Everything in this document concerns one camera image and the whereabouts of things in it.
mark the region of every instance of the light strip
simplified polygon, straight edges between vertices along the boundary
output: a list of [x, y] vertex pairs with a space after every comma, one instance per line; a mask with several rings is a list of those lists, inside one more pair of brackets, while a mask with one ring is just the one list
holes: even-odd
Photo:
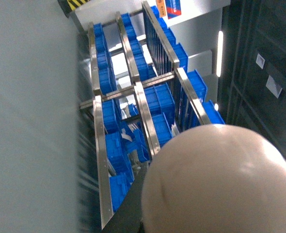
[[221, 76], [221, 71], [222, 71], [222, 45], [223, 45], [223, 33], [222, 31], [220, 31], [218, 48], [217, 48], [217, 65], [216, 65], [216, 75], [218, 77]]
[[219, 110], [219, 105], [218, 105], [217, 103], [215, 103], [215, 105], [214, 105], [214, 109], [215, 109], [216, 111], [218, 111], [218, 110]]

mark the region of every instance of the white label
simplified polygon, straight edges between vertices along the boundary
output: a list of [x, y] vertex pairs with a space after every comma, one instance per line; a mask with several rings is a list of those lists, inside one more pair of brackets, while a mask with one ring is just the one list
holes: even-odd
[[281, 92], [282, 92], [282, 87], [269, 75], [266, 87], [271, 91], [271, 93], [278, 99]]
[[256, 64], [258, 64], [261, 69], [263, 69], [265, 65], [265, 59], [259, 53], [257, 54]]

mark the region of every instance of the metal shelf frame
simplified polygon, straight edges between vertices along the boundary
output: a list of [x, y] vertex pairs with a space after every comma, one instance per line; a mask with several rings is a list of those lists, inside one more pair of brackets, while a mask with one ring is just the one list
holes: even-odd
[[[147, 104], [146, 96], [144, 93], [144, 88], [161, 84], [168, 83], [170, 90], [175, 100], [175, 119], [177, 124], [180, 123], [181, 118], [184, 117], [184, 120], [188, 120], [189, 124], [192, 121], [194, 116], [191, 116], [187, 119], [188, 116], [179, 116], [179, 107], [181, 103], [181, 91], [184, 90], [188, 99], [187, 106], [191, 106], [194, 110], [194, 114], [197, 116], [201, 125], [210, 124], [210, 120], [198, 99], [196, 92], [194, 91], [184, 69], [179, 68], [179, 59], [175, 54], [171, 44], [169, 43], [163, 29], [161, 28], [158, 20], [156, 19], [151, 7], [148, 5], [147, 1], [142, 3], [142, 10], [139, 13], [143, 13], [144, 24], [145, 24], [145, 33], [146, 33], [146, 43], [151, 53], [154, 65], [157, 69], [157, 77], [141, 82], [138, 68], [136, 66], [133, 52], [130, 47], [130, 42], [127, 37], [126, 29], [123, 24], [121, 15], [119, 12], [116, 13], [116, 23], [119, 30], [119, 35], [122, 41], [123, 51], [125, 54], [127, 67], [129, 70], [131, 86], [123, 88], [118, 91], [114, 91], [103, 95], [100, 89], [99, 82], [99, 73], [97, 67], [97, 58], [96, 58], [96, 48], [95, 48], [95, 34], [94, 34], [94, 25], [91, 22], [88, 29], [89, 37], [89, 52], [91, 58], [91, 81], [92, 81], [92, 90], [93, 98], [82, 102], [79, 106], [79, 109], [86, 113], [87, 116], [92, 118], [95, 125], [95, 145], [96, 145], [96, 155], [97, 155], [97, 171], [98, 171], [98, 190], [100, 197], [100, 215], [101, 215], [101, 225], [102, 228], [108, 229], [105, 227], [110, 219], [113, 217], [114, 213], [112, 210], [112, 201], [111, 201], [111, 188], [109, 174], [112, 176], [115, 175], [115, 171], [107, 159], [106, 143], [105, 143], [105, 127], [103, 122], [103, 113], [102, 113], [102, 102], [119, 99], [121, 97], [126, 97], [134, 94], [137, 108], [139, 111], [138, 117], [140, 118], [143, 126], [143, 134], [145, 136], [148, 148], [150, 161], [153, 157], [160, 151], [160, 144], [157, 138], [155, 126], [152, 120], [152, 116]], [[135, 189], [136, 193], [140, 193], [140, 188], [143, 186], [143, 179], [135, 180]], [[137, 229], [140, 227], [141, 223], [141, 211], [137, 211], [135, 215], [128, 216], [128, 211], [126, 209], [137, 208], [140, 202], [140, 199], [134, 201], [133, 198], [132, 204], [126, 203], [127, 208], [120, 208], [117, 211], [116, 215], [120, 218], [131, 218]], [[114, 232], [123, 232], [122, 229], [126, 229], [126, 226], [122, 222], [116, 227], [116, 222], [112, 224], [114, 226]]]

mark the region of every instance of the rounded white object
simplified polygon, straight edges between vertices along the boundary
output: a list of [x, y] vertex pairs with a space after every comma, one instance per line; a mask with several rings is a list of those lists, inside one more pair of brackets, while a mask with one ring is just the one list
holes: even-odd
[[199, 126], [155, 157], [142, 208], [147, 233], [286, 233], [286, 161], [251, 130]]

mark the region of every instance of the gray wall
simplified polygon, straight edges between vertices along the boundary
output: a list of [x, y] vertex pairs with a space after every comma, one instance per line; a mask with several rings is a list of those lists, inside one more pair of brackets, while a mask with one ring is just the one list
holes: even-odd
[[184, 47], [188, 56], [217, 47], [222, 26], [222, 8], [171, 26], [176, 41]]
[[76, 28], [0, 0], [0, 233], [76, 232]]

